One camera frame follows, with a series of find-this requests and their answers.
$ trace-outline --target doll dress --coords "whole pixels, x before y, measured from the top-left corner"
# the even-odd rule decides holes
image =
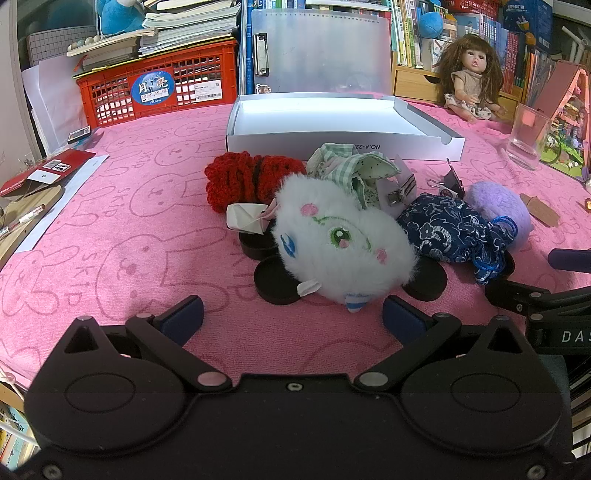
[[[468,69],[462,69],[459,72],[453,72],[452,78],[458,77],[464,81],[464,92],[468,95],[474,95],[480,97],[481,79],[482,75],[479,73],[471,72]],[[453,93],[446,93],[444,95],[445,106],[455,105],[464,110],[468,110],[472,115],[481,120],[488,120],[492,116],[491,110],[487,106],[468,105],[464,100],[458,100],[456,95]]]

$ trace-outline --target black metal bracket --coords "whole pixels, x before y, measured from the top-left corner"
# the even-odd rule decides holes
[[[591,355],[591,287],[550,293],[496,279],[485,295],[494,306],[526,318],[525,336],[537,353]]]

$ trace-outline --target white box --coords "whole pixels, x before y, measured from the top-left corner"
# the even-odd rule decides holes
[[[445,40],[439,40],[438,38],[423,38],[421,40],[421,59],[425,70],[430,72],[437,72],[439,66],[435,66],[439,63],[441,52],[445,46]]]
[[[308,160],[324,143],[355,144],[403,160],[459,161],[465,139],[392,96],[341,93],[241,95],[230,113],[226,148]]]

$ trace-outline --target purple fluffy ball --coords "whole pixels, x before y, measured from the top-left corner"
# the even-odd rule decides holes
[[[513,219],[517,225],[517,238],[509,250],[516,251],[525,245],[533,226],[525,203],[515,192],[494,181],[479,181],[467,189],[464,201],[486,220],[502,215]]]

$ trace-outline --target white wall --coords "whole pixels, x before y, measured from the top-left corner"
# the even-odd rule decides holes
[[[22,88],[16,9],[17,0],[0,4],[0,185],[24,170],[26,158],[41,157]]]

